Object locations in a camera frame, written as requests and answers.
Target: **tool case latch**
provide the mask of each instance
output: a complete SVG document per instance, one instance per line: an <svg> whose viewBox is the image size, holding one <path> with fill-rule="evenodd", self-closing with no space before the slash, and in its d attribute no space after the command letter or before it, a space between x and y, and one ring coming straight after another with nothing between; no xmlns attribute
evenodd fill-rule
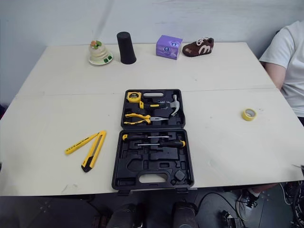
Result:
<svg viewBox="0 0 304 228"><path fill-rule="evenodd" d="M128 196L130 194L130 190L119 190L117 195L119 196Z"/></svg>
<svg viewBox="0 0 304 228"><path fill-rule="evenodd" d="M178 194L186 194L186 193L188 193L188 189L187 188L176 188L176 192Z"/></svg>

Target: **white wall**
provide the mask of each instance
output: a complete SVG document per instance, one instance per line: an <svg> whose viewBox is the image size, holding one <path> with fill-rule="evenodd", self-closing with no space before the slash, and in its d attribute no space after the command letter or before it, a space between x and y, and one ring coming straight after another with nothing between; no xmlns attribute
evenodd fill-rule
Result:
<svg viewBox="0 0 304 228"><path fill-rule="evenodd" d="M128 31L134 43L161 34L246 41L259 56L275 31L303 19L304 0L0 0L0 103L12 101L47 45L116 43Z"/></svg>

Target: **roll of tape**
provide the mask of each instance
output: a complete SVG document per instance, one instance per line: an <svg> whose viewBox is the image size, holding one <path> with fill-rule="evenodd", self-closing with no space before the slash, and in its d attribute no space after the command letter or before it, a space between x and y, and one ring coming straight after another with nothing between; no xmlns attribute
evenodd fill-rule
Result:
<svg viewBox="0 0 304 228"><path fill-rule="evenodd" d="M255 110L251 109L251 108L247 108L243 111L242 113L242 117L244 120L247 121L252 121L254 120L254 118L256 117L257 113L255 112Z"/></svg>

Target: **white sneaker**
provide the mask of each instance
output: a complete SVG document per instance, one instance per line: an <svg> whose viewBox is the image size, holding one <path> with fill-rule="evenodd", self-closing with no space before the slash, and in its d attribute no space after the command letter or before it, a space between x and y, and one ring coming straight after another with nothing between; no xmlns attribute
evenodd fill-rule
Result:
<svg viewBox="0 0 304 228"><path fill-rule="evenodd" d="M238 212L239 217L244 220L248 221L252 209L257 206L258 197L252 195L249 191L245 190L237 199L236 202L236 209Z"/></svg>

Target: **black cup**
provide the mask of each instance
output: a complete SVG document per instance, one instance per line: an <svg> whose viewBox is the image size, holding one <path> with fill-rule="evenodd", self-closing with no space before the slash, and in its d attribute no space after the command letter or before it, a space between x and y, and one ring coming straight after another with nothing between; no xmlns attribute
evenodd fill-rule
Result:
<svg viewBox="0 0 304 228"><path fill-rule="evenodd" d="M120 61L124 64L132 64L136 62L130 33L117 33L117 41L120 51Z"/></svg>

